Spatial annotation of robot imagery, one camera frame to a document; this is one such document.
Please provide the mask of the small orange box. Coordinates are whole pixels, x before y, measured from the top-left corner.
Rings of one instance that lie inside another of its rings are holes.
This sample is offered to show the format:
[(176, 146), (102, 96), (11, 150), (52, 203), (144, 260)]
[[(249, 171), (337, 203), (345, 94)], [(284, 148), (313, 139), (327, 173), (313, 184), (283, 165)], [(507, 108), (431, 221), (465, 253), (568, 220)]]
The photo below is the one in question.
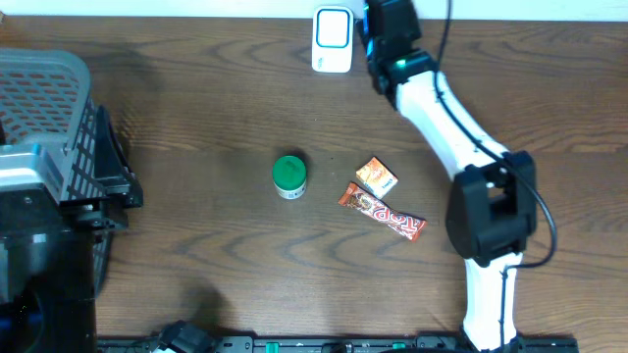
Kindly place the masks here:
[(356, 177), (379, 199), (384, 198), (398, 183), (397, 177), (377, 157), (359, 168)]

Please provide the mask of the red chocolate bar wrapper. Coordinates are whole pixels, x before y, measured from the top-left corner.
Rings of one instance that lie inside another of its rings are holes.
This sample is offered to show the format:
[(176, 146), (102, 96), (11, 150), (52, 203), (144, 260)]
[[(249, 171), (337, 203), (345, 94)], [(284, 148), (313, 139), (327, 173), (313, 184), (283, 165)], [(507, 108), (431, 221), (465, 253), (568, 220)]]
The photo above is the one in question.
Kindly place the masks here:
[(422, 230), (427, 226), (425, 220), (392, 209), (354, 182), (348, 185), (346, 191), (339, 199), (339, 204), (359, 211), (372, 220), (386, 225), (410, 241), (416, 241)]

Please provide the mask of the green lid jar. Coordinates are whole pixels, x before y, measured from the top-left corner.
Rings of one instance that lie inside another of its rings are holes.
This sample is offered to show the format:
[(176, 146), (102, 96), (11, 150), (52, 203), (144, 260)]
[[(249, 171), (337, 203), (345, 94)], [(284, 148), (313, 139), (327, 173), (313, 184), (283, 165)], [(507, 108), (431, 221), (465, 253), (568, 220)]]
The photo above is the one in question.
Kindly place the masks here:
[(307, 185), (304, 162), (292, 155), (279, 158), (273, 166), (272, 179), (278, 194), (286, 200), (301, 197)]

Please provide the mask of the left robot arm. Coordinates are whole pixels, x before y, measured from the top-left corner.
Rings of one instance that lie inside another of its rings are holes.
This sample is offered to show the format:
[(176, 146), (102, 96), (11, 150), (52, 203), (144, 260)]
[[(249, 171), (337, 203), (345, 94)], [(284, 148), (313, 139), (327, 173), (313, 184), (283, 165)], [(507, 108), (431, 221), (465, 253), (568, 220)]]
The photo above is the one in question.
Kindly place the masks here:
[(94, 246), (143, 204), (104, 107), (84, 106), (73, 136), (1, 152), (4, 352), (94, 352), (99, 293)]

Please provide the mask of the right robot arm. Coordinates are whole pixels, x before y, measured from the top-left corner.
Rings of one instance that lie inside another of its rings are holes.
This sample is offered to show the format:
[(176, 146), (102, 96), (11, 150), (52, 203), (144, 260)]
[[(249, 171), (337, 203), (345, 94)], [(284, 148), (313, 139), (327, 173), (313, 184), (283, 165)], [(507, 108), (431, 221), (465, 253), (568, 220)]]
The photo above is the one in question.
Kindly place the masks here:
[(462, 332), (477, 352), (513, 352), (518, 266), (537, 227), (535, 164), (491, 138), (451, 92), (440, 63), (415, 46), (409, 0), (366, 0), (356, 24), (375, 90), (409, 120), (451, 181), (446, 233), (463, 258), (467, 306)]

